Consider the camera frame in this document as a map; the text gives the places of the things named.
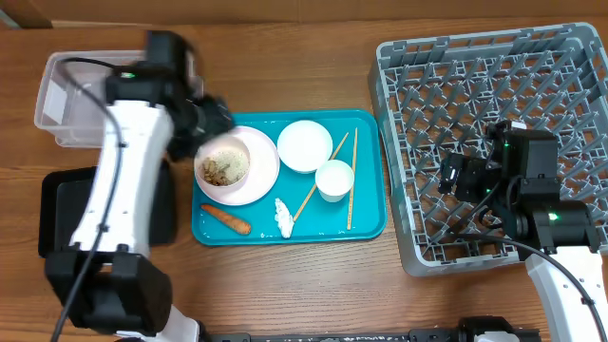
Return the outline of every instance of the carrot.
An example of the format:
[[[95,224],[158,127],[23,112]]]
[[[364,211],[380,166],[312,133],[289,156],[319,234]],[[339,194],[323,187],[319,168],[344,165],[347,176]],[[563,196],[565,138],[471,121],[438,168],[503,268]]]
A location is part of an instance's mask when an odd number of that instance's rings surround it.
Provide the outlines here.
[[[225,211],[219,210],[218,208],[209,204],[202,204],[200,208],[241,235],[248,235],[251,233],[251,224],[240,218],[235,218]]]

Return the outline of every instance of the gray plastic rack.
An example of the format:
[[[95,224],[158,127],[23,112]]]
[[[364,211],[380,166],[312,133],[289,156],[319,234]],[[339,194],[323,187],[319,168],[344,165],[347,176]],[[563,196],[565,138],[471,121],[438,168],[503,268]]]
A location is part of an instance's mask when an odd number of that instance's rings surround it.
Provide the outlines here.
[[[563,199],[583,200],[608,251],[606,53],[588,24],[409,39],[376,50],[370,93],[387,153],[404,269],[432,276],[518,262],[511,246],[444,237],[473,207],[437,192],[449,152],[487,157],[508,119],[559,138]],[[464,233],[487,232],[470,221]]]

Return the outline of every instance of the white cup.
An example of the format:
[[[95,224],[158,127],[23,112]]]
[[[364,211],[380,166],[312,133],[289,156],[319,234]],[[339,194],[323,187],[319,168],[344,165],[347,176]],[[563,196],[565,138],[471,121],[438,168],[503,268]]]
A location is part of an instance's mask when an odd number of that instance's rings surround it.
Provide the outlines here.
[[[323,200],[337,202],[351,191],[354,173],[343,161],[327,161],[316,170],[314,182]]]

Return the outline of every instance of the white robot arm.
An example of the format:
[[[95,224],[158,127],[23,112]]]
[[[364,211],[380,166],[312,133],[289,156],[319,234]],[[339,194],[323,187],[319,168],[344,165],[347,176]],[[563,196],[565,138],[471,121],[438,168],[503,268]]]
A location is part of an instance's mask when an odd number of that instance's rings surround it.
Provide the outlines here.
[[[551,255],[584,287],[595,302],[602,322],[608,322],[608,303],[603,285],[601,256],[589,247],[558,247]],[[555,342],[599,342],[598,326],[579,290],[555,266],[539,256],[525,261],[547,316],[551,339]]]
[[[169,277],[148,260],[148,227],[162,159],[194,157],[203,143],[234,127],[222,102],[196,97],[187,77],[193,65],[189,58],[179,35],[150,31],[145,61],[105,64],[112,68],[105,80],[107,107],[64,70],[66,80],[109,120],[91,195],[70,249],[49,254],[45,264],[47,279],[65,306],[53,341],[67,317],[79,328],[145,341],[196,342],[205,336],[198,321],[172,305]]]

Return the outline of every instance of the wooden chopstick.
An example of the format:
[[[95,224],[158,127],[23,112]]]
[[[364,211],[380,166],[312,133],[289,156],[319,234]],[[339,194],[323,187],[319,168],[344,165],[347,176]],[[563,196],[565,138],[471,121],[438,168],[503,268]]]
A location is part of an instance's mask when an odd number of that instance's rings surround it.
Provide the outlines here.
[[[357,166],[357,136],[358,136],[358,128],[354,129],[354,147],[352,148],[352,176],[354,177]],[[350,230],[352,225],[352,198],[354,197],[354,183],[351,188],[351,198],[349,199],[349,221],[346,229]]]
[[[346,141],[346,138],[349,136],[349,132],[346,132],[346,135],[344,136],[344,138],[342,138],[342,142],[340,142],[340,144],[338,145],[338,147],[335,149],[335,151],[333,151],[332,157],[330,158],[330,161],[332,161],[335,158],[335,155],[338,154],[338,152],[340,151],[340,148],[342,148],[342,145],[344,144],[344,142]],[[311,197],[314,194],[314,190],[316,190],[316,183],[313,185],[313,188],[311,189],[311,191],[308,193],[308,196],[304,199],[304,202],[302,202],[302,205],[300,205],[300,208],[297,210],[297,213],[295,213],[294,216],[294,222],[297,221],[297,218],[300,217],[300,214],[302,214],[302,210],[304,210],[304,207],[306,206],[306,204],[308,204],[308,201],[311,199]]]

